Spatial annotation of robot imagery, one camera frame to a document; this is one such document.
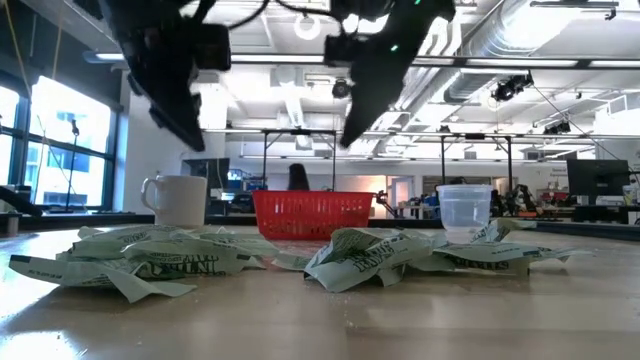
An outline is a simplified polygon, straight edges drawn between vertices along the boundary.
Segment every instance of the microphone stand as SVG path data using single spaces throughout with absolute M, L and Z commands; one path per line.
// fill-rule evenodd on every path
M 76 126 L 75 119 L 71 120 L 71 132 L 73 133 L 73 151 L 71 152 L 71 171 L 69 173 L 69 187 L 67 188 L 67 203 L 64 207 L 65 213 L 70 213 L 73 211 L 69 211 L 69 201 L 71 199 L 71 180 L 73 180 L 73 168 L 76 162 L 76 144 L 78 143 L 78 136 L 80 135 L 80 129 Z

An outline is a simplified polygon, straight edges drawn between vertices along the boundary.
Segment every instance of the clear plastic cup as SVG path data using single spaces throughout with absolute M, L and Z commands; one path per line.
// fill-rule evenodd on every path
M 469 242 L 473 233 L 489 223 L 491 214 L 489 185 L 440 185 L 440 218 L 452 242 Z

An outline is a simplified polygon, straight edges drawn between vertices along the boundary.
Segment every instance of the coffee mug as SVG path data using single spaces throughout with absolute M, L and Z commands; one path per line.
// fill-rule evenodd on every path
M 147 201 L 149 186 L 155 186 L 153 205 Z M 156 225 L 198 228 L 204 225 L 207 180 L 197 176 L 158 175 L 142 184 L 142 205 L 156 215 Z

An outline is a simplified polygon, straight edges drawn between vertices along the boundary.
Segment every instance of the mug handle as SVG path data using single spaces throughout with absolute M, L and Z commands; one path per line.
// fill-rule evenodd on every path
M 144 182 L 142 183 L 142 190 L 140 191 L 140 200 L 142 201 L 142 205 L 144 207 L 150 209 L 154 213 L 158 213 L 160 212 L 160 209 L 156 208 L 155 204 L 153 204 L 154 206 L 152 206 L 151 204 L 149 204 L 149 201 L 147 201 L 147 191 L 149 190 L 149 185 L 151 184 L 154 184 L 156 186 L 156 189 L 160 189 L 160 187 L 162 186 L 162 184 L 158 180 L 144 179 Z

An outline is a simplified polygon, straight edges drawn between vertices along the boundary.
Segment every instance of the red basket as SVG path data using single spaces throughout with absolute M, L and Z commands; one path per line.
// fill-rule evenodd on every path
M 372 193 L 253 192 L 260 233 L 269 240 L 329 240 L 334 230 L 366 227 Z

